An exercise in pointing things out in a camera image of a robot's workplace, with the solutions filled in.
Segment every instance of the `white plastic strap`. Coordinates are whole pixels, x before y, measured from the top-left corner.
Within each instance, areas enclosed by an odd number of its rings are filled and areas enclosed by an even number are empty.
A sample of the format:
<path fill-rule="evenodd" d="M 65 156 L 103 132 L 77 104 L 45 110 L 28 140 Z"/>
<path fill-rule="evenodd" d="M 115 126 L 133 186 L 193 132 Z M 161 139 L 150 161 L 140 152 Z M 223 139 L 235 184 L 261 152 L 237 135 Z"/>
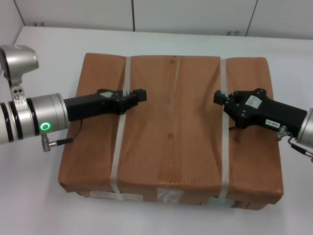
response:
<path fill-rule="evenodd" d="M 220 60 L 221 91 L 227 95 L 226 59 Z M 225 199 L 229 189 L 229 117 L 223 112 L 222 118 L 222 188 L 219 198 Z"/>
<path fill-rule="evenodd" d="M 130 84 L 131 84 L 131 58 L 126 57 L 125 78 L 124 78 L 124 88 L 123 88 L 124 96 L 130 93 Z M 113 154 L 112 169 L 111 169 L 111 187 L 113 191 L 116 193 L 117 200 L 123 200 L 123 195 L 119 191 L 117 184 L 116 184 L 116 177 L 117 177 L 119 156 L 121 153 L 121 147 L 122 147 L 122 141 L 123 141 L 125 121 L 126 121 L 126 114 L 123 114 L 119 117 L 119 123 L 118 123 L 118 129 L 117 129 L 117 135 L 116 135 L 116 141 L 115 141 L 115 149 L 114 149 L 114 154 Z"/>
<path fill-rule="evenodd" d="M 126 201 L 136 201 L 136 202 L 142 202 L 143 201 L 143 196 L 139 195 L 139 194 L 114 193 L 114 192 L 106 192 L 106 191 L 91 191 L 90 197 L 115 199 L 115 200 L 126 200 Z"/>

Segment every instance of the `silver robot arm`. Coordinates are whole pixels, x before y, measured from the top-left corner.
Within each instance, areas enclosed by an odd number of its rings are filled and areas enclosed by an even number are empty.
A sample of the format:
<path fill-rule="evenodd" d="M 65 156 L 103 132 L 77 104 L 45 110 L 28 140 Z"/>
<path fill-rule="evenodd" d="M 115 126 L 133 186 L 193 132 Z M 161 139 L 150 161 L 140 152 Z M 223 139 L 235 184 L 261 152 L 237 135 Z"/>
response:
<path fill-rule="evenodd" d="M 12 101 L 0 103 L 0 144 L 41 135 L 43 150 L 73 141 L 73 138 L 49 142 L 47 134 L 67 129 L 69 121 L 102 114 L 121 115 L 147 100 L 146 91 L 100 89 L 95 94 L 63 100 L 60 94 L 26 98 L 22 75 L 39 67 L 36 52 L 26 46 L 0 46 L 0 63 L 8 80 Z"/>
<path fill-rule="evenodd" d="M 61 95 L 26 98 L 22 75 L 39 67 L 33 49 L 0 46 L 0 63 L 12 96 L 12 101 L 0 103 L 0 143 L 41 135 L 44 151 L 49 151 L 47 133 L 68 128 L 67 109 Z"/>

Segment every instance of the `cardboard box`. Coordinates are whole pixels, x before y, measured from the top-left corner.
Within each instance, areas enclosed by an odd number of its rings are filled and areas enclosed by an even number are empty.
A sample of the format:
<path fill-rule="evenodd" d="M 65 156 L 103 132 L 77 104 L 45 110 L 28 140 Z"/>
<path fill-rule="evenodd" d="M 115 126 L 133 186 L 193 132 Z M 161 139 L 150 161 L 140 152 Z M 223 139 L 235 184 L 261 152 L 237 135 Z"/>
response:
<path fill-rule="evenodd" d="M 76 96 L 98 89 L 122 90 L 126 58 L 86 54 Z M 117 186 L 124 200 L 212 205 L 259 210 L 283 195 L 275 133 L 259 126 L 229 130 L 229 185 L 222 189 L 223 108 L 213 103 L 221 89 L 219 57 L 131 57 L 131 90 L 147 101 L 126 114 Z M 265 58 L 229 58 L 228 93 L 263 88 L 272 97 Z M 119 116 L 87 118 L 64 148 L 59 182 L 67 192 L 116 199 L 111 168 Z M 234 126 L 229 119 L 229 127 Z M 79 121 L 71 122 L 68 137 Z"/>

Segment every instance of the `white label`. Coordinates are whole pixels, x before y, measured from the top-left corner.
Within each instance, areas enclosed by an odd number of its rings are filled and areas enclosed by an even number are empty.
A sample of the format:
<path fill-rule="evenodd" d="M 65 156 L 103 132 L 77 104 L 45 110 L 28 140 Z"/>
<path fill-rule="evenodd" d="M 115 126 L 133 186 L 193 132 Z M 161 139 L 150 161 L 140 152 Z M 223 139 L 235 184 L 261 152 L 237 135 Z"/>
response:
<path fill-rule="evenodd" d="M 250 95 L 249 99 L 246 101 L 246 105 L 249 105 L 255 109 L 259 108 L 261 103 L 262 100 L 260 100 L 258 97 L 254 95 Z"/>
<path fill-rule="evenodd" d="M 90 191 L 90 197 L 137 201 L 137 202 L 143 201 L 143 196 L 139 194 L 115 193 L 115 192 L 106 192 L 106 191 Z"/>
<path fill-rule="evenodd" d="M 218 197 L 210 197 L 208 202 L 208 206 L 210 207 L 226 207 L 231 208 L 234 204 L 234 200 L 226 199 L 226 198 L 218 198 Z"/>
<path fill-rule="evenodd" d="M 265 124 L 266 124 L 266 125 L 269 125 L 269 126 L 276 127 L 276 128 L 279 128 L 279 127 L 280 127 L 280 123 L 278 123 L 278 122 L 276 122 L 276 121 L 271 121 L 271 120 L 268 120 L 268 119 L 266 119 Z"/>
<path fill-rule="evenodd" d="M 176 188 L 157 188 L 157 201 L 178 204 L 184 191 Z"/>
<path fill-rule="evenodd" d="M 111 97 L 112 94 L 113 94 L 112 92 L 102 92 L 102 93 L 100 93 L 100 95 L 102 95 L 102 96 L 104 96 L 104 97 L 106 97 L 106 98 Z"/>

